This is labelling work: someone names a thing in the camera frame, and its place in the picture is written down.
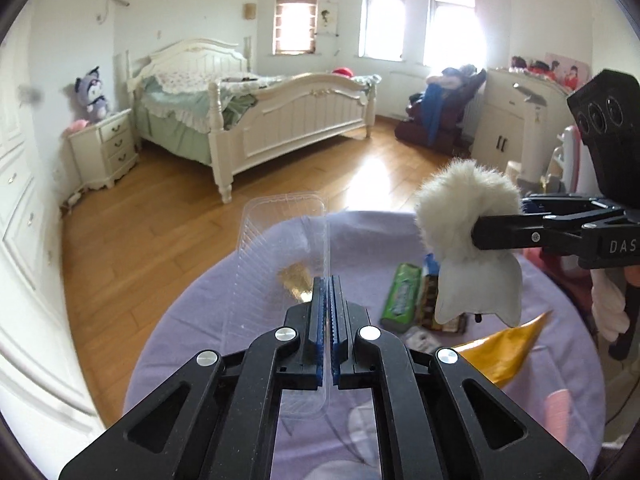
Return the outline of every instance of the camera lens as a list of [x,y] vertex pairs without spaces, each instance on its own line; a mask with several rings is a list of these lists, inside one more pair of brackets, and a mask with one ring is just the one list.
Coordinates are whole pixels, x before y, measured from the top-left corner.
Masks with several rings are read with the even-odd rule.
[[621,126],[624,117],[622,115],[622,107],[615,97],[607,99],[607,111],[609,111],[609,117],[616,126]]
[[589,120],[582,112],[578,114],[578,128],[580,128],[580,131],[585,135],[589,133]]
[[589,105],[589,117],[598,133],[603,134],[607,131],[607,120],[604,118],[604,114],[597,104],[591,103]]

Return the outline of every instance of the metal screw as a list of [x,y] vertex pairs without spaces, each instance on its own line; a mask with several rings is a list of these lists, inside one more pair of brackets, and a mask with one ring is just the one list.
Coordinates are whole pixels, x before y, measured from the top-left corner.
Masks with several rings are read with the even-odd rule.
[[218,362],[218,354],[212,352],[211,350],[205,350],[204,352],[200,352],[198,357],[196,357],[196,362],[200,366],[211,366]]
[[452,365],[458,360],[458,354],[451,348],[441,348],[436,355],[441,362],[447,365]]
[[378,329],[375,326],[368,325],[368,326],[363,326],[360,329],[360,337],[363,339],[366,339],[367,341],[375,341],[381,335],[382,335],[382,332],[380,332],[380,329]]
[[276,339],[278,341],[291,341],[298,333],[288,326],[284,326],[276,330]]

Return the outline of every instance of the purple tablecloth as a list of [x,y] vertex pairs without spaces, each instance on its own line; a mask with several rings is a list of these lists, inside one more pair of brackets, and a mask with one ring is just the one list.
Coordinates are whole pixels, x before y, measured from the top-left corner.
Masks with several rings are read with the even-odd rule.
[[[414,216],[387,212],[330,215],[331,272],[338,274],[349,301],[367,305],[378,320],[396,267],[420,265],[424,249]],[[287,222],[297,232],[301,219]],[[192,283],[164,314],[134,370],[125,412],[201,349],[218,349],[237,269],[234,254]],[[522,322],[553,311],[536,346],[504,391],[537,421],[543,421],[548,394],[567,388],[574,401],[568,448],[589,470],[604,433],[604,380],[596,349],[574,306],[540,270],[523,258]],[[265,326],[271,330],[274,326]],[[441,336],[452,346],[484,337],[505,326],[495,316],[471,322],[462,336]],[[332,390],[324,417],[281,419],[271,478],[278,480],[379,479],[378,444],[370,393]]]

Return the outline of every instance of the clear plastic tray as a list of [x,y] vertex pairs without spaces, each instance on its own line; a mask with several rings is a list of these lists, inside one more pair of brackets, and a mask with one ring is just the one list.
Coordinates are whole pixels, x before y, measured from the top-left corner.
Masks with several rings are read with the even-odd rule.
[[[302,263],[311,277],[330,275],[326,212],[323,200],[314,194],[257,198],[244,207],[238,271],[222,335],[223,354],[243,350],[259,335],[282,326],[287,309],[300,303],[278,278],[282,269]],[[280,415],[321,416],[330,385],[330,362],[325,355],[322,387],[317,391],[285,390]]]

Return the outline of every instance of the cabinet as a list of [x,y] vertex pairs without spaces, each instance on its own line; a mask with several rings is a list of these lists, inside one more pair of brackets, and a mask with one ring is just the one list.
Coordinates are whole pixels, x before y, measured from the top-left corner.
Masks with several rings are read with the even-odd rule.
[[[515,84],[542,97],[546,107],[533,110]],[[558,135],[574,124],[566,97],[555,83],[506,70],[489,70],[471,156],[484,166],[504,171],[510,160],[522,162],[525,156],[528,163],[532,153],[523,155],[523,147],[535,145],[535,167],[546,169],[559,144]],[[526,118],[534,118],[534,127],[526,125]]]
[[113,187],[137,163],[129,115],[124,110],[69,137],[84,187]]
[[60,210],[28,105],[31,6],[0,46],[0,412],[47,479],[103,431],[66,317]]

